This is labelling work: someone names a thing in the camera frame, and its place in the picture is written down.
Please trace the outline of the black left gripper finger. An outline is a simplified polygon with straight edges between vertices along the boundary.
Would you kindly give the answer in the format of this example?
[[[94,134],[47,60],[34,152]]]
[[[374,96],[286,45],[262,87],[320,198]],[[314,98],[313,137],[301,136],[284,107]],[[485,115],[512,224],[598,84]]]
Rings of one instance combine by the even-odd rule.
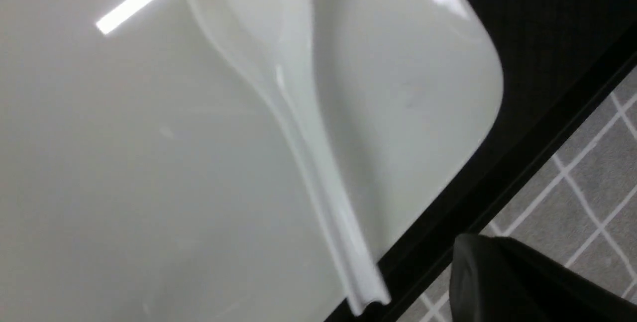
[[[449,306],[455,322],[634,322],[635,304],[510,237],[460,234]]]

